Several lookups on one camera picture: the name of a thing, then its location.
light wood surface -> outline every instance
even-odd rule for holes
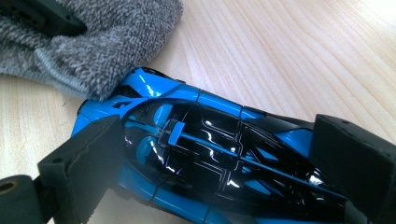
[[[242,105],[313,121],[328,114],[396,143],[396,5],[391,1],[185,0],[151,63]],[[0,178],[38,175],[82,99],[0,76]],[[109,192],[91,223],[184,223]]]

blue and black sports car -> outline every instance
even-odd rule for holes
[[[345,197],[308,161],[313,124],[242,106],[149,68],[103,102],[87,101],[73,135],[119,115],[125,163],[117,185],[195,223],[342,222]]]

tabletop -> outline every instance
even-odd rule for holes
[[[241,105],[314,121],[347,119],[396,143],[396,6],[390,1],[184,0],[150,63]],[[70,137],[83,99],[0,75],[0,178]],[[108,192],[91,223],[186,223]]]

gray towel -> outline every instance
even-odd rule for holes
[[[56,1],[87,31],[50,38],[0,8],[0,74],[94,100],[106,99],[133,68],[156,56],[182,14],[180,0]]]

blue toy car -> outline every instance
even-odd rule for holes
[[[222,211],[290,223],[342,222],[345,197],[309,161],[313,123],[242,106],[149,68],[103,102],[87,101],[73,135],[119,115],[125,163],[117,185],[195,223]]]

